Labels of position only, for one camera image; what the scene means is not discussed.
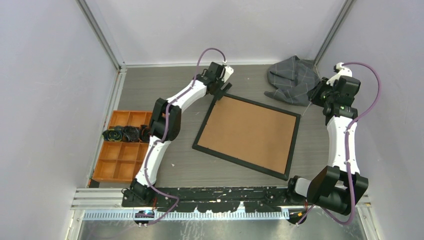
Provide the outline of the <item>black picture frame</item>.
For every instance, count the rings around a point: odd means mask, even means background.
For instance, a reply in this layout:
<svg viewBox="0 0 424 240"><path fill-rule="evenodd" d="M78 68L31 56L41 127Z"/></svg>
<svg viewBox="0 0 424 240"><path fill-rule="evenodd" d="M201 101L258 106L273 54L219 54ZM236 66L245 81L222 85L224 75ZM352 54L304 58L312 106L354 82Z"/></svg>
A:
<svg viewBox="0 0 424 240"><path fill-rule="evenodd" d="M214 99L192 148L287 181L301 115L225 94Z"/></svg>

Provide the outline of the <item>yellow handled screwdriver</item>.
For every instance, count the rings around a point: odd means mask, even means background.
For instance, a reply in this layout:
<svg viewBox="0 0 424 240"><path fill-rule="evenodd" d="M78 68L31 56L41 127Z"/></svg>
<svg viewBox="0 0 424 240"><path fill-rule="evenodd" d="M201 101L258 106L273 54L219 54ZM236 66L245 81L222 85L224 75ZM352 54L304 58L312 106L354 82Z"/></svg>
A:
<svg viewBox="0 0 424 240"><path fill-rule="evenodd" d="M301 117L303 118L305 113L308 111L309 107L312 105L312 102L309 102L309 104L307 105L307 107L305 108L304 112L302 113Z"/></svg>

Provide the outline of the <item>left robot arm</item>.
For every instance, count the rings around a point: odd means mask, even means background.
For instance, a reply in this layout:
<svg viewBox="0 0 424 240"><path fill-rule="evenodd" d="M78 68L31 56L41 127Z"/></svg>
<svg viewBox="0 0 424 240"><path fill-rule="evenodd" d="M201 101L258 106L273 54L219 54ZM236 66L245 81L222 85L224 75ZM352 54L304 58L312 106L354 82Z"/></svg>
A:
<svg viewBox="0 0 424 240"><path fill-rule="evenodd" d="M181 91L169 98L156 100L148 126L147 153L139 172L126 190L141 207L148 207L153 202L161 161L171 142L180 133L184 111L206 95L220 100L232 87L228 80L233 73L234 69L226 61L211 62L208 68L196 73Z"/></svg>

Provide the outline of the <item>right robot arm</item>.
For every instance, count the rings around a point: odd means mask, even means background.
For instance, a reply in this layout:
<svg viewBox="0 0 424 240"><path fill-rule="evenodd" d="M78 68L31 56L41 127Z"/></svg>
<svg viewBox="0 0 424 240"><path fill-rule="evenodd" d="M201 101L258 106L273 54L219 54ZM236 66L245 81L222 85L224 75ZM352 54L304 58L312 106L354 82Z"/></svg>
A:
<svg viewBox="0 0 424 240"><path fill-rule="evenodd" d="M352 107L361 82L351 76L323 79L307 93L313 105L322 107L329 136L327 166L312 180L292 177L285 198L291 205L308 202L347 216L369 186L356 161L355 131L358 111Z"/></svg>

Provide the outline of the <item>grey checked cloth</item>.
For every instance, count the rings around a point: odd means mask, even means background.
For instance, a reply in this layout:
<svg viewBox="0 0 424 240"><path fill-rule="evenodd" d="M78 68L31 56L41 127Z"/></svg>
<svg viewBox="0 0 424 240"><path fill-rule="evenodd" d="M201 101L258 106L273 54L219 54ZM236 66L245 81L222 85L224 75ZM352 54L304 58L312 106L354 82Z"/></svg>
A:
<svg viewBox="0 0 424 240"><path fill-rule="evenodd" d="M313 67L313 60L296 55L271 65L266 71L266 79L274 90L265 91L264 95L290 105L308 106L307 93L320 82Z"/></svg>

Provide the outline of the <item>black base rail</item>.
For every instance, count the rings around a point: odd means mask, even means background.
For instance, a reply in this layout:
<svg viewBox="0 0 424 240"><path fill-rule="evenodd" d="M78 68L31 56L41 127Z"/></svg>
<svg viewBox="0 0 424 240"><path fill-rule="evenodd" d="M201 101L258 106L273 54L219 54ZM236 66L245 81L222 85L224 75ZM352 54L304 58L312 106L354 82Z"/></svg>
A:
<svg viewBox="0 0 424 240"><path fill-rule="evenodd" d="M305 212L312 205L304 199L287 198L287 188L279 186L239 186L239 187L160 187L166 194L155 191L147 197L138 197L132 188L123 188L124 208L147 207L151 210L178 213L233 213L244 206L248 213L273 213L283 207L300 209Z"/></svg>

